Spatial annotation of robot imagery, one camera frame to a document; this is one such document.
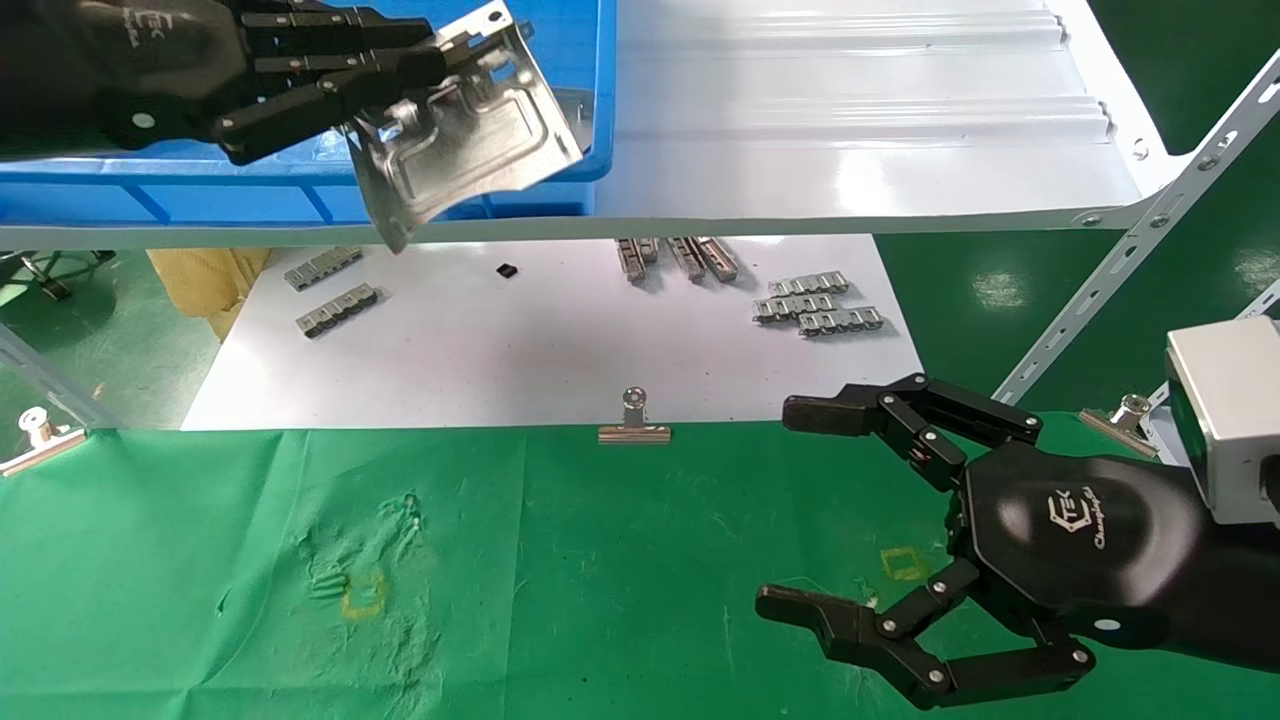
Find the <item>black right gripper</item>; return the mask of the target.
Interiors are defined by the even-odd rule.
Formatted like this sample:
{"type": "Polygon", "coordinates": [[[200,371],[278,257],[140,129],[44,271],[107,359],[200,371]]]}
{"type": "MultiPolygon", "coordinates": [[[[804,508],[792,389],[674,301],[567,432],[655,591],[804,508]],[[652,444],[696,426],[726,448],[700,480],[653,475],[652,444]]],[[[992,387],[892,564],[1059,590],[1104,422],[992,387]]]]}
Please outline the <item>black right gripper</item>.
{"type": "Polygon", "coordinates": [[[1215,521],[1185,468],[1047,454],[1032,446],[1038,416],[923,373],[790,396],[782,424],[877,436],[937,491],[960,486],[951,518],[970,562],[888,610],[777,584],[755,597],[758,616],[810,630],[829,661],[878,673],[919,710],[1070,689],[1096,660],[1068,633],[1277,670],[1277,528],[1215,521]],[[1004,446],[966,466],[948,433],[1004,446]],[[923,648],[920,635],[973,596],[1034,646],[952,660],[923,648]]]}

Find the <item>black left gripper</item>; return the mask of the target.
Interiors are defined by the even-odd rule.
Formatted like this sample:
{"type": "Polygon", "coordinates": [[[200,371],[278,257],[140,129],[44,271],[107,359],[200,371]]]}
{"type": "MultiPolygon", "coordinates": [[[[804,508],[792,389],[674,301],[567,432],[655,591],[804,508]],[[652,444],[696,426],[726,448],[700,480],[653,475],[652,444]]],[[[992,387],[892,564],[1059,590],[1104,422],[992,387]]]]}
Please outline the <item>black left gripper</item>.
{"type": "Polygon", "coordinates": [[[3,159],[220,146],[248,165],[448,76],[424,18],[320,1],[5,1],[3,159]]]}

